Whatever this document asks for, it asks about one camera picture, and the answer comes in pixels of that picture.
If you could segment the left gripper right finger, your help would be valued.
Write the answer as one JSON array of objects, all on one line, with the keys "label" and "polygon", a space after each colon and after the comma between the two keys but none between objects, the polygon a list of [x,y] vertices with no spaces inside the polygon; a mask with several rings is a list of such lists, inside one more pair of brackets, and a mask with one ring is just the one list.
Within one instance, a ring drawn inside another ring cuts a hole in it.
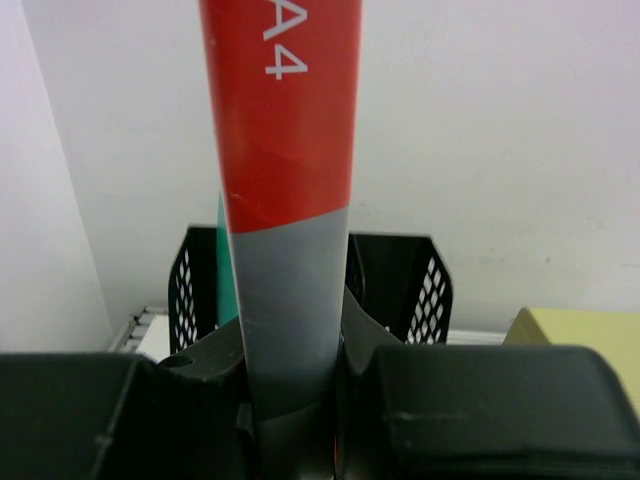
[{"label": "left gripper right finger", "polygon": [[336,377],[340,479],[635,479],[639,421],[582,346],[407,345],[351,294]]}]

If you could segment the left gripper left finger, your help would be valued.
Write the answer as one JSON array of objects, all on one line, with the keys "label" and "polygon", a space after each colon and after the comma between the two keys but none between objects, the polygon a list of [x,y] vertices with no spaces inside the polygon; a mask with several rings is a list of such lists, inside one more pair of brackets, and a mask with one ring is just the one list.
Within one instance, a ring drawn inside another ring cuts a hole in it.
[{"label": "left gripper left finger", "polygon": [[153,362],[139,354],[5,354],[5,479],[252,479],[248,398],[229,322]]}]

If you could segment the black three-slot file rack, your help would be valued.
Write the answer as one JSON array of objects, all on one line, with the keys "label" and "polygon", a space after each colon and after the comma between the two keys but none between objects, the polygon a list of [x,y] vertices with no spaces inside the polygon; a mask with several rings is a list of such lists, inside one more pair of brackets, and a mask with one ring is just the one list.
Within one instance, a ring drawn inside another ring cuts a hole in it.
[{"label": "black three-slot file rack", "polygon": [[[216,280],[216,226],[191,226],[168,282],[172,353],[221,327]],[[351,234],[345,283],[360,307],[401,342],[446,342],[453,283],[430,237]]]}]

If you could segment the green binder folder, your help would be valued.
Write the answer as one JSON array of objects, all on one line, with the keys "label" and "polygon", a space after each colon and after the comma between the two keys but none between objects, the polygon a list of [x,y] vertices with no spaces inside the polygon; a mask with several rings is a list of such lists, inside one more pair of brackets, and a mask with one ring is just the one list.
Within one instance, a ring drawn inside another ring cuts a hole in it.
[{"label": "green binder folder", "polygon": [[238,316],[238,303],[233,275],[223,196],[219,195],[216,221],[217,320],[222,326]]}]

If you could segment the olive green drawer toolbox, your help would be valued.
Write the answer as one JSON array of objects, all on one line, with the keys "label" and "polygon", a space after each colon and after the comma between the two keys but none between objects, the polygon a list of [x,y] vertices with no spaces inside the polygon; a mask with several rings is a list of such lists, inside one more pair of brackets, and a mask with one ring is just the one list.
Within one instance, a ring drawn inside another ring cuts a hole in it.
[{"label": "olive green drawer toolbox", "polygon": [[633,408],[639,409],[639,315],[637,313],[523,308],[505,345],[578,345],[602,356],[615,370]]}]

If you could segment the red folder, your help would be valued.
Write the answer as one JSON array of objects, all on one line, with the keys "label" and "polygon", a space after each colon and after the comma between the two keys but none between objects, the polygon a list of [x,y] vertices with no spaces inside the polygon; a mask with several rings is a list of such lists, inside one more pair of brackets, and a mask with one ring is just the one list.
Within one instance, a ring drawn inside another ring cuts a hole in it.
[{"label": "red folder", "polygon": [[204,1],[233,273],[257,417],[300,410],[338,356],[358,1]]}]

